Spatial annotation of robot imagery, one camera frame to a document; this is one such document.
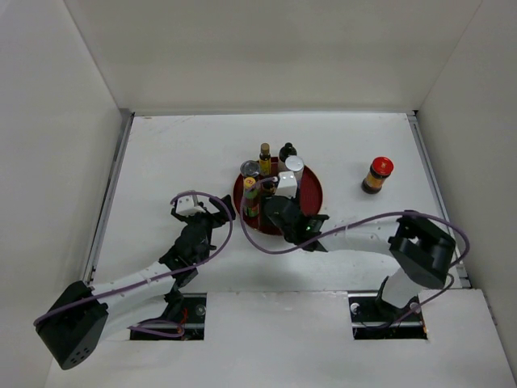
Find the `green label sauce bottle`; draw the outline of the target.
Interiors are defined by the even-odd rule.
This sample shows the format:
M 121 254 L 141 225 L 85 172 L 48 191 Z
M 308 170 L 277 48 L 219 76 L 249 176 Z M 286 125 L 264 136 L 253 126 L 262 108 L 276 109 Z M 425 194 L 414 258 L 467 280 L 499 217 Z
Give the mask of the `green label sauce bottle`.
M 260 186 L 254 177 L 248 176 L 243 179 L 243 211 L 247 217 L 255 218 L 259 215 L 259 193 Z

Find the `small black label spice bottle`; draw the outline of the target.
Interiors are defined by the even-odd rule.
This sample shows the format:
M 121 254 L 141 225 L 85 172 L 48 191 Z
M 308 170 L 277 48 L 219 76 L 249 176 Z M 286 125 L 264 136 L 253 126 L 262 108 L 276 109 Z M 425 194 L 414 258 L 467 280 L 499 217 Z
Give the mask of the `small black label spice bottle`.
M 263 196 L 273 196 L 275 194 L 275 181 L 267 181 L 262 184 L 262 195 Z

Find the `blue label granule bottle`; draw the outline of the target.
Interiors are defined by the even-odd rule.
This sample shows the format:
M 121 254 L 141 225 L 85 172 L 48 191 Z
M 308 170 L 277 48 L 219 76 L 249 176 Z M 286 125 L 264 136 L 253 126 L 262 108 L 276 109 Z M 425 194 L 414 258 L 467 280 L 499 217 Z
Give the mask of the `blue label granule bottle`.
M 303 178 L 305 168 L 302 158 L 297 155 L 291 155 L 286 158 L 284 165 L 287 171 L 291 171 L 294 174 L 297 183 L 300 183 Z

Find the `black cap clear bottle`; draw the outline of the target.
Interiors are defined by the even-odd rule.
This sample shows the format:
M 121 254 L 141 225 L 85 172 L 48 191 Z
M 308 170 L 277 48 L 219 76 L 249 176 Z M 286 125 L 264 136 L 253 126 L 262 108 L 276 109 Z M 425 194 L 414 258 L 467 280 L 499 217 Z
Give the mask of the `black cap clear bottle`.
M 291 142 L 286 142 L 279 151 L 278 164 L 277 164 L 278 172 L 282 172 L 282 171 L 286 170 L 285 162 L 286 162 L 287 158 L 290 156 L 297 156 L 297 150 Z

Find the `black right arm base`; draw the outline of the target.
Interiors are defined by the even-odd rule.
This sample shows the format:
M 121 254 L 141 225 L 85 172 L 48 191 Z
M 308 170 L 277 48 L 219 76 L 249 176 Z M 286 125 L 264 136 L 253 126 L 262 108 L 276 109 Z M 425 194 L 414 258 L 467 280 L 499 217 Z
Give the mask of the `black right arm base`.
M 421 310 L 409 314 L 418 297 L 398 309 L 383 303 L 375 293 L 349 293 L 348 305 L 355 340 L 426 340 Z

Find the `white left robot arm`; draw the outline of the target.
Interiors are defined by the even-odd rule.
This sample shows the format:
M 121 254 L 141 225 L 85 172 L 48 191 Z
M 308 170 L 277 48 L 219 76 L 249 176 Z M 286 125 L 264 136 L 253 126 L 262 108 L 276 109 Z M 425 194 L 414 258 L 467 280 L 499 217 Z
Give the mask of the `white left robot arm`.
M 75 281 L 35 320 L 36 334 L 61 369 L 79 366 L 100 341 L 118 330 L 139 330 L 145 322 L 161 319 L 169 323 L 180 316 L 181 288 L 221 252 L 212 245 L 212 232 L 231 226 L 236 218 L 231 196 L 206 194 L 216 208 L 212 213 L 198 200 L 200 195 L 184 192 L 171 201 L 171 214 L 184 227 L 160 259 L 104 284 Z

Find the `small yellow label bottle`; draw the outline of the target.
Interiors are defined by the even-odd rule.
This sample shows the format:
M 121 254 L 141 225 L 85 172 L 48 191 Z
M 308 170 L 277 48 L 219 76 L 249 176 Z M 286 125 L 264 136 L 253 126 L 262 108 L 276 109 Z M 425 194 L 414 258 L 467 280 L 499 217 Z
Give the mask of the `small yellow label bottle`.
M 258 162 L 260 175 L 268 177 L 271 174 L 271 150 L 268 143 L 261 144 Z

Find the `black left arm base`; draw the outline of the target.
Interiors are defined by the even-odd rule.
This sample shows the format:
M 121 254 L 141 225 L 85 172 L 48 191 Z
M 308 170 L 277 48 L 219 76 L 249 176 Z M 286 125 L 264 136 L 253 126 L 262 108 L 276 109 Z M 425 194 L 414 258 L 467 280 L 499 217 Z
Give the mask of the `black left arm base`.
M 206 293 L 175 292 L 166 298 L 168 305 L 158 318 L 131 329 L 131 341 L 198 341 L 204 339 L 207 315 Z

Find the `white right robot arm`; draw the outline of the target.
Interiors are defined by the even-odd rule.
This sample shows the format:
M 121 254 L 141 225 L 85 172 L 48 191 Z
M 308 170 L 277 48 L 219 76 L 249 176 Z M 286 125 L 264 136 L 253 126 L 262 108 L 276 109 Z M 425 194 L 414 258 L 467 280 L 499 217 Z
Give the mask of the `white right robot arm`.
M 456 249 L 456 241 L 419 213 L 396 214 L 395 226 L 370 227 L 361 223 L 336 225 L 327 230 L 327 215 L 308 216 L 284 196 L 273 196 L 263 207 L 265 218 L 284 239 L 304 251 L 359 251 L 388 256 L 399 269 L 387 276 L 374 301 L 383 319 L 396 318 L 424 289 L 443 289 Z

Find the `red cap sauce jar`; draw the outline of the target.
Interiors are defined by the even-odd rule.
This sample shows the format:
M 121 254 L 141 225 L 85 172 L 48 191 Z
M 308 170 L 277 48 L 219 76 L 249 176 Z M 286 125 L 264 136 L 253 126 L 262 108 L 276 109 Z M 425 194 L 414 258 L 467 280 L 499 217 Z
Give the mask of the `red cap sauce jar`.
M 368 194 L 377 194 L 383 187 L 384 182 L 393 173 L 394 164 L 390 158 L 379 156 L 372 160 L 369 171 L 361 188 Z

